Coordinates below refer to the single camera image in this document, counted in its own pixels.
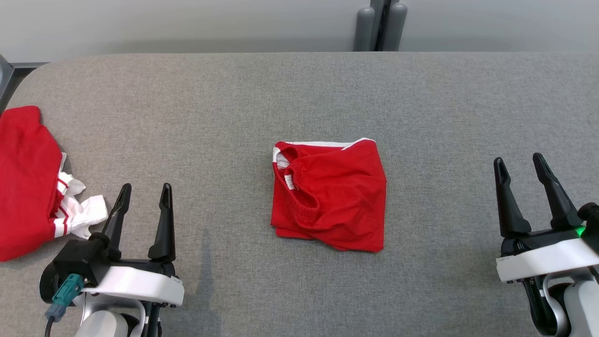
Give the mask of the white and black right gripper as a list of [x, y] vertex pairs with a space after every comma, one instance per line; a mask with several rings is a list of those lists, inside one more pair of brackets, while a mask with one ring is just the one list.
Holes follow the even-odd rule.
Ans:
[[575, 205], [541, 153], [533, 154], [533, 164], [548, 198], [550, 225], [565, 231], [546, 230], [527, 235], [532, 230], [530, 223], [516, 203], [505, 162], [497, 157], [494, 160], [497, 209], [500, 234], [505, 238], [501, 256], [496, 259], [501, 282], [550, 274], [564, 277], [584, 274], [599, 263], [598, 229], [581, 227], [583, 221]]

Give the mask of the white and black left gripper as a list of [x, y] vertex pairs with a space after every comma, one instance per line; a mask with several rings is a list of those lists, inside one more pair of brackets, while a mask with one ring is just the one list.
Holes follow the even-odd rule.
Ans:
[[[119, 245], [131, 193], [131, 184], [124, 184], [102, 230], [102, 234], [109, 239], [107, 252], [109, 259], [112, 260], [119, 260], [122, 257]], [[172, 263], [176, 259], [176, 245], [173, 188], [169, 183], [163, 184], [159, 209], [161, 214], [154, 244], [148, 250], [148, 258], [156, 262], [126, 260], [113, 265], [108, 268], [98, 285], [85, 285], [82, 292], [149, 301], [167, 306], [183, 304], [183, 282]]]

